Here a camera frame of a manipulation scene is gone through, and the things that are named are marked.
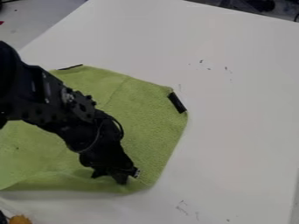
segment black cable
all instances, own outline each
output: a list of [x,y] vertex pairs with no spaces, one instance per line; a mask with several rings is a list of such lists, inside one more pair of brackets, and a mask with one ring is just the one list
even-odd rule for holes
[[298,17],[299,17],[299,13],[297,13],[297,15],[295,16],[294,22],[297,22]]
[[19,0],[6,0],[6,1],[2,1],[3,4],[7,4],[7,3],[12,3],[12,2],[16,2]]

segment lime green cloth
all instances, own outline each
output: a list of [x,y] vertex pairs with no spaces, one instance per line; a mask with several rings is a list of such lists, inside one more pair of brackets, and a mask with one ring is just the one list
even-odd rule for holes
[[187,122],[187,113],[179,114],[167,98],[172,89],[90,66],[51,73],[92,95],[98,109],[122,124],[122,146],[141,175],[127,185],[108,176],[92,179],[93,170],[83,167],[58,136],[25,122],[8,122],[0,131],[0,189],[132,193],[154,185]]

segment dark mark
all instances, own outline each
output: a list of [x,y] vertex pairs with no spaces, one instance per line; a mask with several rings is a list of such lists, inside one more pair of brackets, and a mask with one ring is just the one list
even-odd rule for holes
[[182,207],[176,206],[176,209],[185,215],[189,215]]
[[199,212],[196,212],[196,220],[199,221]]

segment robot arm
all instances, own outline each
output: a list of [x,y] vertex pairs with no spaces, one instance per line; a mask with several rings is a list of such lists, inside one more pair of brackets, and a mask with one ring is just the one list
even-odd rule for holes
[[121,146],[122,126],[96,109],[91,95],[73,91],[39,66],[28,66],[9,45],[0,41],[0,129],[23,120],[60,136],[92,167],[92,178],[112,176],[125,185],[139,171]]

